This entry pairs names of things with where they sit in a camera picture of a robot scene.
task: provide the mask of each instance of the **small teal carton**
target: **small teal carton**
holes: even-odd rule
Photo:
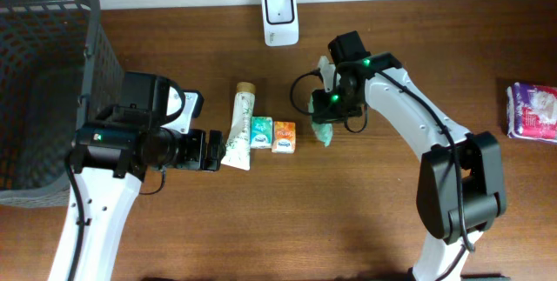
[[[250,147],[253,149],[271,148],[272,145],[272,118],[252,117],[252,137]]]

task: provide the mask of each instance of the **wooden table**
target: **wooden table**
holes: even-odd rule
[[[353,278],[414,264],[426,230],[410,148],[376,112],[362,134],[335,126],[325,148],[288,101],[293,79],[351,30],[371,52],[391,51],[455,121],[500,141],[507,214],[477,243],[464,272],[557,278],[557,147],[512,140],[501,129],[509,84],[557,85],[557,0],[302,4],[299,43],[280,48],[265,46],[258,6],[114,10],[102,23],[127,70],[203,93],[192,127],[227,134],[238,81],[257,85],[255,115],[298,126],[294,155],[253,151],[250,171],[171,171],[162,192],[139,197],[114,280]],[[317,79],[303,81],[296,101],[304,104],[317,87]],[[159,181],[149,174],[144,191]],[[65,208],[0,207],[0,278],[46,279],[64,217]]]

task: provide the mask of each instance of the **orange box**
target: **orange box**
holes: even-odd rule
[[[275,121],[272,152],[292,154],[296,150],[296,124]]]

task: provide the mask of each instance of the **wooden tabletop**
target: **wooden tabletop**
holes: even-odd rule
[[[508,209],[477,243],[464,272],[515,280],[557,276],[557,146],[509,139],[505,88],[557,86],[557,0],[399,0],[299,6],[296,45],[265,46],[259,6],[104,11],[102,24],[127,70],[201,91],[192,127],[222,130],[238,81],[256,84],[256,116],[295,121],[293,155],[252,151],[252,169],[170,171],[157,195],[138,197],[113,280],[307,280],[405,272],[426,229],[415,197],[419,161],[371,112],[365,132],[342,125],[324,147],[288,101],[337,35],[357,30],[372,53],[391,51],[415,84],[502,149]],[[305,104],[319,80],[304,80]],[[359,119],[353,126],[359,125]],[[144,191],[157,188],[150,173]],[[0,207],[0,278],[46,279],[65,208]]]

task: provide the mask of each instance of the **black plastic basket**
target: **black plastic basket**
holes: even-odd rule
[[[75,129],[124,78],[99,20],[98,0],[0,0],[0,204],[67,204]]]

